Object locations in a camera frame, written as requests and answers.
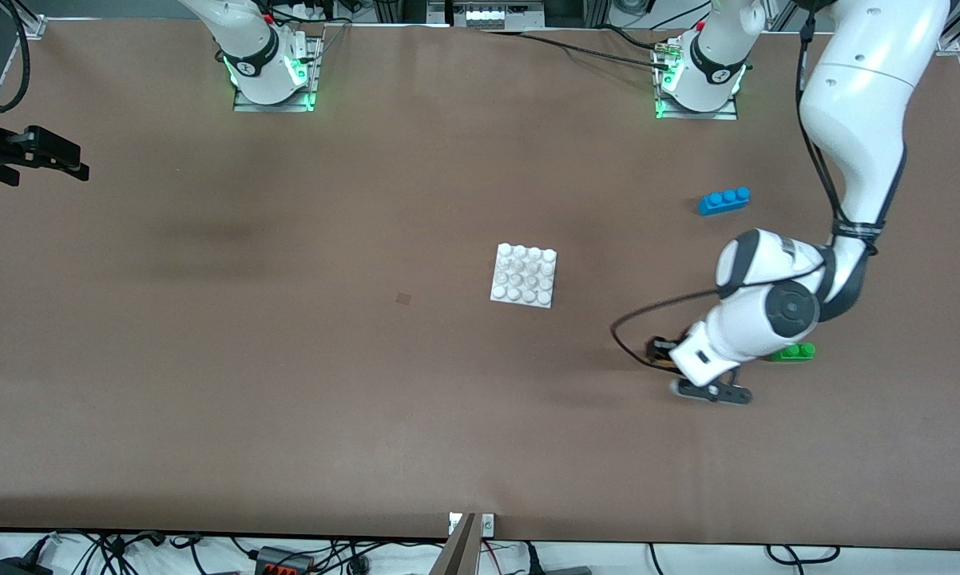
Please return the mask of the blue three-stud block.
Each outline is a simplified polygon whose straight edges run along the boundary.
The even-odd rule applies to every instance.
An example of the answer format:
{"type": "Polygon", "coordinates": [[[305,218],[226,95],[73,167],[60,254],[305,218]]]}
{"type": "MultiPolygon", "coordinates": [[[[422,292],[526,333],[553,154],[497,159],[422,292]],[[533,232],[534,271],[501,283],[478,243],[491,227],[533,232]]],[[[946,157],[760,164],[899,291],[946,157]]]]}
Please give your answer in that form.
{"type": "Polygon", "coordinates": [[[750,199],[751,190],[748,187],[728,188],[703,196],[696,204],[696,210],[702,217],[712,217],[722,212],[742,210],[750,199]]]}

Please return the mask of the white metal bracket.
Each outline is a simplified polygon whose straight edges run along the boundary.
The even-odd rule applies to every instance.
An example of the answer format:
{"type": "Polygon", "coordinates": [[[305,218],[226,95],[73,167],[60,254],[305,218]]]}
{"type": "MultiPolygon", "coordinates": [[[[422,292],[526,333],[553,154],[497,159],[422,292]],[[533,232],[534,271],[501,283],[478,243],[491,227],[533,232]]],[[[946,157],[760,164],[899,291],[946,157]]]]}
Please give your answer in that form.
{"type": "MultiPolygon", "coordinates": [[[[450,513],[448,514],[448,527],[447,534],[454,534],[455,529],[457,529],[459,522],[464,518],[466,514],[462,513],[450,513]]],[[[480,520],[478,521],[480,525],[480,530],[482,537],[484,539],[494,539],[495,536],[495,514],[480,514],[480,520]]]]}

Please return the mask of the white studded base plate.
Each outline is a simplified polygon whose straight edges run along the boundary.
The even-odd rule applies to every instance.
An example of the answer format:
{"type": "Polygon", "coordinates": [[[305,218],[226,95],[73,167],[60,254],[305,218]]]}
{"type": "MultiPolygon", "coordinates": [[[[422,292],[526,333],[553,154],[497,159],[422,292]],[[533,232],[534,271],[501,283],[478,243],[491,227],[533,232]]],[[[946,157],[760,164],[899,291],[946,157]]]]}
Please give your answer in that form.
{"type": "Polygon", "coordinates": [[[549,309],[553,304],[556,251],[501,243],[490,285],[492,302],[549,309]]]}

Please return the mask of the grey brown post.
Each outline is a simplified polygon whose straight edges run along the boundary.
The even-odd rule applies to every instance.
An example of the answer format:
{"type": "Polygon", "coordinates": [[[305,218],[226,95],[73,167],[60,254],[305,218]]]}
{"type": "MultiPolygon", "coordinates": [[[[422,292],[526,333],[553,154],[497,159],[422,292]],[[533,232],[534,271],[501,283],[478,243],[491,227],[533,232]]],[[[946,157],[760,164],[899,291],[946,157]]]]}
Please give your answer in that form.
{"type": "Polygon", "coordinates": [[[482,514],[462,514],[428,575],[477,575],[482,514]]]}

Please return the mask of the white power strip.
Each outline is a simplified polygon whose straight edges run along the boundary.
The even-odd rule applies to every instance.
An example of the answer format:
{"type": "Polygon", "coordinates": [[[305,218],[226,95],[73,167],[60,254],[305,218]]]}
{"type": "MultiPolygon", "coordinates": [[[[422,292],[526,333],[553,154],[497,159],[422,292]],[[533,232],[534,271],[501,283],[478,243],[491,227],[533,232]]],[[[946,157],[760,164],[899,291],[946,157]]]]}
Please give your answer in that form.
{"type": "Polygon", "coordinates": [[[524,32],[546,24],[542,0],[452,0],[451,10],[461,28],[524,32]]]}

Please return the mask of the black orange power adapter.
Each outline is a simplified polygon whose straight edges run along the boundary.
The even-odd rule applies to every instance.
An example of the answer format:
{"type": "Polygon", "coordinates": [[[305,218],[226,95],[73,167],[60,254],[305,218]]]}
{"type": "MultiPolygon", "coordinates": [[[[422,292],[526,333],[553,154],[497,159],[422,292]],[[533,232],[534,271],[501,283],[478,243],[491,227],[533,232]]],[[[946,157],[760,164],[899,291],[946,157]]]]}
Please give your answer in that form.
{"type": "Polygon", "coordinates": [[[311,575],[313,567],[311,553],[265,546],[258,549],[253,575],[311,575]]]}

